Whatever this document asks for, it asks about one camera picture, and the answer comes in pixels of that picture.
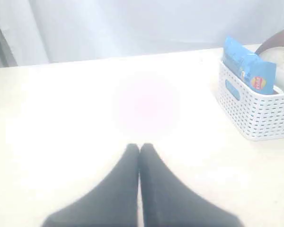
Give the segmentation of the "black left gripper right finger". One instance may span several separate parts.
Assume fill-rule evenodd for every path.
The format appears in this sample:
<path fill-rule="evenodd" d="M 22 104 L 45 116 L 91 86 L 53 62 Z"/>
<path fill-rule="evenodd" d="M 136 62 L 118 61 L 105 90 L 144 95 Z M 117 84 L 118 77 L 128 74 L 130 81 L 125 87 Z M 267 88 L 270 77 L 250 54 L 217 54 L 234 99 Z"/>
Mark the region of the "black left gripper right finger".
<path fill-rule="evenodd" d="M 154 146 L 143 144 L 139 172 L 146 227 L 241 227 L 233 214 L 184 185 L 161 160 Z"/>

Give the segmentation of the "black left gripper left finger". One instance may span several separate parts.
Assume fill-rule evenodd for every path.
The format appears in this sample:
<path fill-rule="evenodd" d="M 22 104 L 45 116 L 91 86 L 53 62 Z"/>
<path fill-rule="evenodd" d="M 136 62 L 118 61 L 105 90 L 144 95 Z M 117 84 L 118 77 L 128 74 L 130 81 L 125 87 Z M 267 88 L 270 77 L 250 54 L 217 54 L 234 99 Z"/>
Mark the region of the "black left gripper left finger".
<path fill-rule="evenodd" d="M 139 148 L 128 144 L 111 172 L 89 193 L 51 214 L 44 227 L 136 227 Z"/>

